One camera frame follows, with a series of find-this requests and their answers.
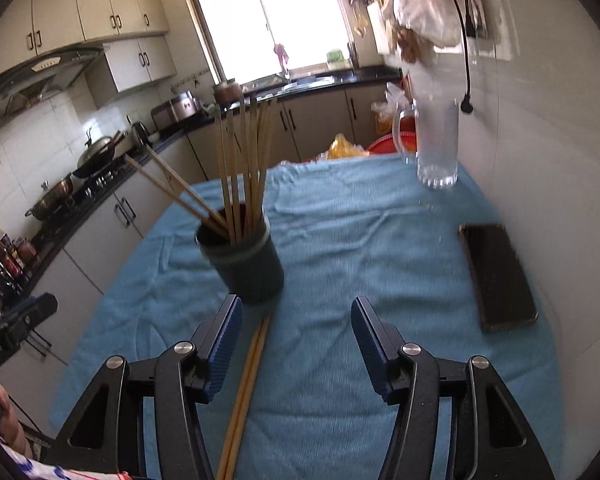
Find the frying pan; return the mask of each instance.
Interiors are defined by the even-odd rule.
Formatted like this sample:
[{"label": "frying pan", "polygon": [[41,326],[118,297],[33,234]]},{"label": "frying pan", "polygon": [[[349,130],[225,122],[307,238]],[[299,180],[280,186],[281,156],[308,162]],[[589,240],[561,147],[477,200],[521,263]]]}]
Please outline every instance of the frying pan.
[{"label": "frying pan", "polygon": [[91,142],[91,136],[88,133],[87,149],[78,160],[78,169],[74,171],[77,178],[87,178],[100,171],[113,160],[116,153],[116,146],[126,139],[126,132],[118,132],[113,137],[101,137],[96,142]]}]

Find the clear glass pitcher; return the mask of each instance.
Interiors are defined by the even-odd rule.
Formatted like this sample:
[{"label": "clear glass pitcher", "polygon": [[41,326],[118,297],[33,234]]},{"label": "clear glass pitcher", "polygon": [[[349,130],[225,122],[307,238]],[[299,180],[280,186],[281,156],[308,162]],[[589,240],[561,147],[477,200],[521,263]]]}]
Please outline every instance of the clear glass pitcher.
[{"label": "clear glass pitcher", "polygon": [[[416,156],[400,138],[400,120],[416,121]],[[393,124],[394,145],[407,163],[418,161],[418,180],[425,186],[450,187],[458,180],[458,101],[430,96],[410,108],[398,105]]]}]

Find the person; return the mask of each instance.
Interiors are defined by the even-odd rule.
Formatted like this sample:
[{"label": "person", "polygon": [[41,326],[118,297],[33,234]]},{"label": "person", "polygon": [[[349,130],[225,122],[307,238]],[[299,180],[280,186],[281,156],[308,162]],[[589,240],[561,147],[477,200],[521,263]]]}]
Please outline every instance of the person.
[{"label": "person", "polygon": [[29,441],[16,416],[7,390],[0,384],[0,444],[20,470],[31,480],[139,480],[127,473],[103,474],[66,470],[59,466],[45,465],[33,460]]}]

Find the window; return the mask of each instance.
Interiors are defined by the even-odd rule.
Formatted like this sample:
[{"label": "window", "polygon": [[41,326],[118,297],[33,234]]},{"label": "window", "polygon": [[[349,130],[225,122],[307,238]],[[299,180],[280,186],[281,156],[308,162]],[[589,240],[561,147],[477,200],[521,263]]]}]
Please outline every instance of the window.
[{"label": "window", "polygon": [[276,44],[284,46],[290,70],[325,64],[331,50],[349,57],[338,0],[194,2],[221,73],[239,83],[282,71]]}]

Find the table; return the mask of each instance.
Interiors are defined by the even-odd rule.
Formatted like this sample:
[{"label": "table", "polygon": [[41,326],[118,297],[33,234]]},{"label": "table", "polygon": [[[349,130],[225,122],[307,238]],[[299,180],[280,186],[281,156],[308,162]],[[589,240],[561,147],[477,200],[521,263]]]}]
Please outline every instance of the table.
[{"label": "table", "polygon": [[[196,190],[221,206],[219,181]],[[562,401],[552,332],[542,313],[531,327],[481,332],[456,229],[497,215],[466,172],[454,188],[432,190],[398,155],[282,166],[267,175],[264,207],[285,288],[268,304],[245,307],[224,388],[199,408],[213,468],[251,335],[271,309],[235,478],[378,477],[395,407],[374,393],[350,326],[350,304],[365,295],[382,320],[436,357],[488,357],[558,471]],[[228,291],[194,243],[197,225],[172,206],[136,249],[78,345],[52,425],[62,424],[108,356],[157,356],[215,314]],[[435,479],[444,478],[449,416],[443,402]],[[146,437],[155,446],[151,418]],[[153,449],[147,462],[157,478]]]}]

